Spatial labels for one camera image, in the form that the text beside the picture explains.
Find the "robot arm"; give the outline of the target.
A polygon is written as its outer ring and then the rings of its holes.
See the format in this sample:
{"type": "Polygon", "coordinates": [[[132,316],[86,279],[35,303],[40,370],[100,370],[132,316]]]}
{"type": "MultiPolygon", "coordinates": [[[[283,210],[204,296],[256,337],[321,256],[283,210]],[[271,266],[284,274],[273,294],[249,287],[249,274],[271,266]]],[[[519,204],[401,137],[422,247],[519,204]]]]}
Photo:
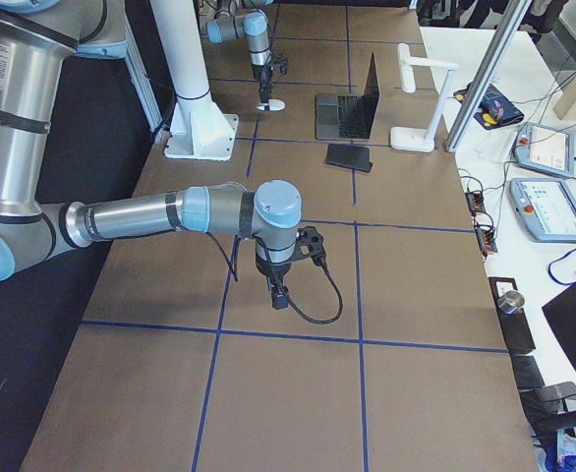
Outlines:
{"type": "Polygon", "coordinates": [[[286,104],[273,97],[273,77],[275,73],[285,76],[289,61],[284,54],[273,52],[268,18],[262,9],[270,4],[271,1],[218,1],[214,17],[205,23],[205,32],[214,44],[242,38],[247,41],[253,78],[259,85],[257,109],[279,112],[286,104]]]}
{"type": "Polygon", "coordinates": [[[129,29],[122,1],[0,1],[0,281],[95,243],[183,231],[253,242],[258,271],[279,291],[292,264],[325,267],[323,238],[303,224],[301,194],[287,181],[138,197],[147,142],[108,138],[99,117],[81,118],[76,135],[52,135],[65,63],[113,61],[129,76],[134,118],[144,118],[153,89],[137,83],[129,29]]]}

